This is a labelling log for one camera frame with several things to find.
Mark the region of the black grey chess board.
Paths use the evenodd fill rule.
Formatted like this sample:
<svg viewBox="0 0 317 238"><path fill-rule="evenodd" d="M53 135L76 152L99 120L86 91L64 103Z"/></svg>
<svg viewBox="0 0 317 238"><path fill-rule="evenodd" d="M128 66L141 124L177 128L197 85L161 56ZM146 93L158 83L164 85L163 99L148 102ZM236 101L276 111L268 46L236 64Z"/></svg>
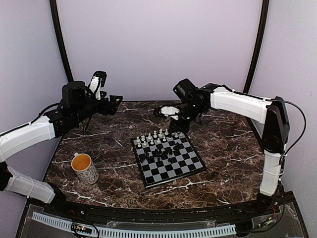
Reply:
<svg viewBox="0 0 317 238"><path fill-rule="evenodd" d="M130 141L146 189L207 169L185 133L153 140L147 136L135 137Z"/></svg>

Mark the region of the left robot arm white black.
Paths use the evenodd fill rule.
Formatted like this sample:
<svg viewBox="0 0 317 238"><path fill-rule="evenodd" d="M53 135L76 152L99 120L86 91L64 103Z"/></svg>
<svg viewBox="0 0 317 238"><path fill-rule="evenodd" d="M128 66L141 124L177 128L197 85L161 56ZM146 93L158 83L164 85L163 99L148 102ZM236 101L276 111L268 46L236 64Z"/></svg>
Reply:
<svg viewBox="0 0 317 238"><path fill-rule="evenodd" d="M54 104L55 109L47 106L35 120L0 135L2 191L11 191L50 204L59 216L66 216L70 212L70 206L62 199L64 194L58 187L16 171L6 160L35 144L64 136L94 114L115 114L123 97L111 95L107 98L106 92L100 91L104 84L105 81L97 77L93 77L89 86L83 81L69 82L62 87L62 99Z"/></svg>

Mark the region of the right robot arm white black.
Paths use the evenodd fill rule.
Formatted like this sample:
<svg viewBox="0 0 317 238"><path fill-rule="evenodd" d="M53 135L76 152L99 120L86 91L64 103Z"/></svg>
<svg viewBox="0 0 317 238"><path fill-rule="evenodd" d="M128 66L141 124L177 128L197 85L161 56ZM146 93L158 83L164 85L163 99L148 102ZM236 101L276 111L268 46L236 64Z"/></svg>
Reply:
<svg viewBox="0 0 317 238"><path fill-rule="evenodd" d="M287 146L290 122L286 105L294 106L300 113L303 110L278 96L254 96L215 83L197 87L187 78L179 81L173 92L183 107L167 107L165 115L171 117L171 132L187 133L190 123L211 109L235 113L262 126L260 144L264 152L264 168L259 193L264 196L253 203L253 211L257 215L265 214L272 207L269 197L277 190L285 158L291 149Z"/></svg>

